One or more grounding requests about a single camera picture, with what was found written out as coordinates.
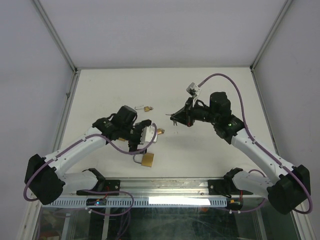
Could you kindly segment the silver key set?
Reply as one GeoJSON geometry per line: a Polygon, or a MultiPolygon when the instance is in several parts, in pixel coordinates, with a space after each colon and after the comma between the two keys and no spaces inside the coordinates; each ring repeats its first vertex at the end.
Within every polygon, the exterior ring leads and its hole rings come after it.
{"type": "Polygon", "coordinates": [[[166,113],[165,115],[168,116],[169,119],[173,122],[173,126],[177,126],[178,125],[175,113],[166,113]]]}

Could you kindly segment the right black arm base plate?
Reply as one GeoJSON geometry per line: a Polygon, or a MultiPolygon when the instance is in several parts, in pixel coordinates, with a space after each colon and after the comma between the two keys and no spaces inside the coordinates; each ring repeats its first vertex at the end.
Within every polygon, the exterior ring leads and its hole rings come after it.
{"type": "Polygon", "coordinates": [[[233,195],[253,195],[252,192],[246,190],[240,190],[236,188],[233,181],[230,179],[209,179],[207,181],[208,194],[213,195],[222,195],[230,198],[233,195]]]}

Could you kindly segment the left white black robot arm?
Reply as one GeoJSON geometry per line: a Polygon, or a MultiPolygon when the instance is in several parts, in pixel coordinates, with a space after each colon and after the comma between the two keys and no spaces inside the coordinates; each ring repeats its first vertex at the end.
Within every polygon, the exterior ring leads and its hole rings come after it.
{"type": "Polygon", "coordinates": [[[46,156],[33,155],[27,165],[23,198],[49,205],[61,195],[104,195],[106,178],[95,168],[78,173],[69,169],[80,160],[107,145],[125,155],[144,153],[157,138],[157,126],[150,119],[136,122],[138,113],[127,105],[108,117],[97,119],[73,143],[46,156]]]}

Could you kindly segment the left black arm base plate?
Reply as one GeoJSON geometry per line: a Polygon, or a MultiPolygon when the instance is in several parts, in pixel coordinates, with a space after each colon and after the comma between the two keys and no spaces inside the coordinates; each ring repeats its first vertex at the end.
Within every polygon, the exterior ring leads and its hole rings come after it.
{"type": "Polygon", "coordinates": [[[120,193],[121,181],[119,179],[107,179],[99,186],[91,190],[78,190],[77,196],[118,196],[120,193]]]}

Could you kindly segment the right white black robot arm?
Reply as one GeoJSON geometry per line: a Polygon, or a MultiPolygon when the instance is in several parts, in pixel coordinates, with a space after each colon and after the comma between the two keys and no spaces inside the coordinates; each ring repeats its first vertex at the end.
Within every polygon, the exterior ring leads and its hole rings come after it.
{"type": "Polygon", "coordinates": [[[309,170],[302,164],[293,165],[260,144],[244,122],[232,114],[231,102],[225,92],[212,93],[209,105],[189,97],[184,107],[171,114],[170,119],[187,127],[192,127],[195,121],[212,124],[221,139],[243,152],[265,174],[260,177],[234,168],[223,177],[226,192],[234,194],[244,190],[259,195],[283,215],[311,198],[309,170]]]}

